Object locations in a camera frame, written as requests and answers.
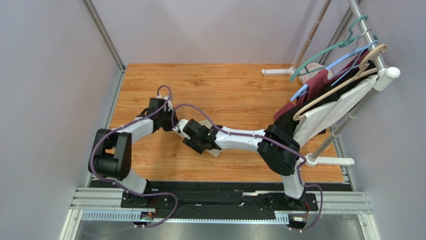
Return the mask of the beige linen napkin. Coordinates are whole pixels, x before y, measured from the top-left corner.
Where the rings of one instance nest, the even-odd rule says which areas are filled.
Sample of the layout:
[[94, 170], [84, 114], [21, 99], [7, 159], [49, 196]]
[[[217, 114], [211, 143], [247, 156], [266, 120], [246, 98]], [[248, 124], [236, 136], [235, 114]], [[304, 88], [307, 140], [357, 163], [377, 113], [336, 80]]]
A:
[[[201, 125], [210, 129], [213, 125], [208, 120], [202, 120], [199, 122]], [[217, 158], [223, 151], [219, 149], [205, 150], [207, 153]]]

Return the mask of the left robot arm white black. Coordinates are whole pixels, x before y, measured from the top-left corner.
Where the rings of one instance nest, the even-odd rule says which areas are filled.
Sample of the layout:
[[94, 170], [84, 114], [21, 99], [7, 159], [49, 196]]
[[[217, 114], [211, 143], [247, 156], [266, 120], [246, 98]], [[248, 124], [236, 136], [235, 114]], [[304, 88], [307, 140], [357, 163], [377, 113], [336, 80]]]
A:
[[133, 196], [152, 197], [149, 180], [132, 169], [133, 144], [159, 129], [172, 131], [172, 124], [178, 121], [172, 115], [173, 109], [170, 96], [152, 97], [148, 107], [133, 121], [113, 129], [99, 129], [95, 134], [88, 171]]

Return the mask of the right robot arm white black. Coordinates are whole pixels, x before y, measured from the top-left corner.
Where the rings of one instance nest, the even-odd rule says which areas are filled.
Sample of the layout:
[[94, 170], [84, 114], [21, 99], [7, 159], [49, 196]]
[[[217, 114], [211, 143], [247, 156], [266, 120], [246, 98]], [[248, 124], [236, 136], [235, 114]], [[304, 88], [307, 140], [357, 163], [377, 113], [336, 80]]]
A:
[[298, 174], [300, 145], [276, 125], [260, 130], [237, 130], [182, 119], [176, 132], [185, 145], [199, 154], [207, 152], [217, 158], [222, 151], [231, 149], [257, 153], [281, 176], [287, 197], [299, 200], [305, 194]]

